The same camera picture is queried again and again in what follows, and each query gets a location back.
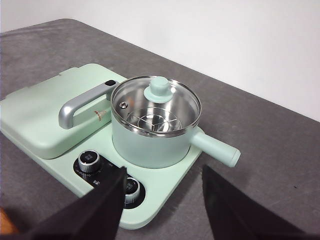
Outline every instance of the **pot handle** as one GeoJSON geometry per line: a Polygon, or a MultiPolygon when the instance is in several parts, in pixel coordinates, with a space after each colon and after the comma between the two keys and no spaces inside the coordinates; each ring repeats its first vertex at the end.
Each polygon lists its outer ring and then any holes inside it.
{"type": "Polygon", "coordinates": [[[233,168],[236,165],[241,154],[235,147],[200,131],[197,131],[191,137],[190,143],[230,168],[233,168]]]}

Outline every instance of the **mint green lid knob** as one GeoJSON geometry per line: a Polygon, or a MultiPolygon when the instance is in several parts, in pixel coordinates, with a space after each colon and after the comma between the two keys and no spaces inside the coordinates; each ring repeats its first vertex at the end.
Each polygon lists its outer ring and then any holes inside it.
{"type": "Polygon", "coordinates": [[[146,99],[156,104],[164,104],[172,99],[170,84],[168,79],[163,76],[156,76],[150,85],[143,92],[146,99]]]}

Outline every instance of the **gray tablecloth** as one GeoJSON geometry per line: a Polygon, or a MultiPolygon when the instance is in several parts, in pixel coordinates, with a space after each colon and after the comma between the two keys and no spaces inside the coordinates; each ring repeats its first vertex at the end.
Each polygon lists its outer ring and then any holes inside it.
{"type": "MultiPolygon", "coordinates": [[[[199,126],[242,153],[235,168],[202,153],[151,223],[119,229],[117,239],[212,239],[203,164],[302,230],[320,234],[320,123],[310,118],[71,19],[1,35],[1,98],[87,63],[128,78],[160,75],[183,82],[201,99],[199,126]]],[[[1,135],[1,206],[19,229],[76,199],[1,135]]]]}

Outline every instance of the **silver knob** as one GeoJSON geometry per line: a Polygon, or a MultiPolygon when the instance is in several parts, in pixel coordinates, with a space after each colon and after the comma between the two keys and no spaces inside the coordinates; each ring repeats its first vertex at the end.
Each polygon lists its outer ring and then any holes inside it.
{"type": "Polygon", "coordinates": [[[126,178],[126,188],[125,188],[125,204],[134,203],[140,194],[140,183],[133,177],[126,178]]]}
{"type": "Polygon", "coordinates": [[[78,157],[78,165],[84,173],[93,173],[99,170],[101,166],[99,153],[94,150],[83,151],[78,157]]]}

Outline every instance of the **glass lid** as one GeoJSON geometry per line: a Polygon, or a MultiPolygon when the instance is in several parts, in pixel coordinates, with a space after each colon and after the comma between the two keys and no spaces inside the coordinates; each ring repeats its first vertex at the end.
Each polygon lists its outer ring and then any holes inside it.
{"type": "Polygon", "coordinates": [[[117,86],[111,95],[114,117],[131,131],[175,137],[198,124],[201,103],[185,85],[162,76],[139,76],[117,86]]]}

